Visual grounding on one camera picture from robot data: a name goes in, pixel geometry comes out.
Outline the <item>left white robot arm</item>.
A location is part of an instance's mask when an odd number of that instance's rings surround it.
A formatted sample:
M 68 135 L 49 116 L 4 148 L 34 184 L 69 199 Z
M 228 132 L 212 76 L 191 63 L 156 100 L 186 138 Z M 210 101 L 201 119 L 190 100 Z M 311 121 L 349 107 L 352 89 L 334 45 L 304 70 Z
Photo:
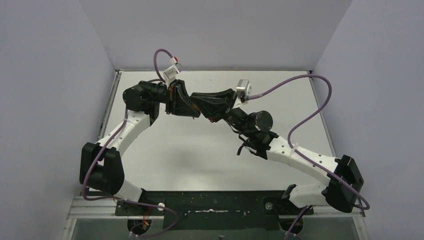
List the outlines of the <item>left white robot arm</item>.
M 167 114 L 198 118 L 185 82 L 174 80 L 170 85 L 140 81 L 122 94 L 125 103 L 123 121 L 107 136 L 95 143 L 86 143 L 81 150 L 79 180 L 83 188 L 92 188 L 108 198 L 128 201 L 133 212 L 143 213 L 148 199 L 143 189 L 126 180 L 122 157 L 137 137 L 151 127 L 159 116 L 160 105 Z

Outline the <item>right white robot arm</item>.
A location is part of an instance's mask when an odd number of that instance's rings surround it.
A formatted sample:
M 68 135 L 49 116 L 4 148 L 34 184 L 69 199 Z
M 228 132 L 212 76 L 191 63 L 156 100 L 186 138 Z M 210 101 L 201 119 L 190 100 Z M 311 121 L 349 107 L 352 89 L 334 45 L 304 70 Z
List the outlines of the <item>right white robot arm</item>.
M 281 199 L 282 209 L 295 213 L 306 206 L 331 206 L 350 213 L 356 207 L 358 193 L 364 184 L 355 160 L 326 156 L 290 144 L 287 139 L 271 131 L 273 118 L 266 110 L 247 113 L 232 89 L 221 92 L 194 92 L 192 104 L 210 122 L 225 121 L 243 141 L 242 147 L 255 156 L 294 168 L 314 179 L 308 185 L 290 185 Z

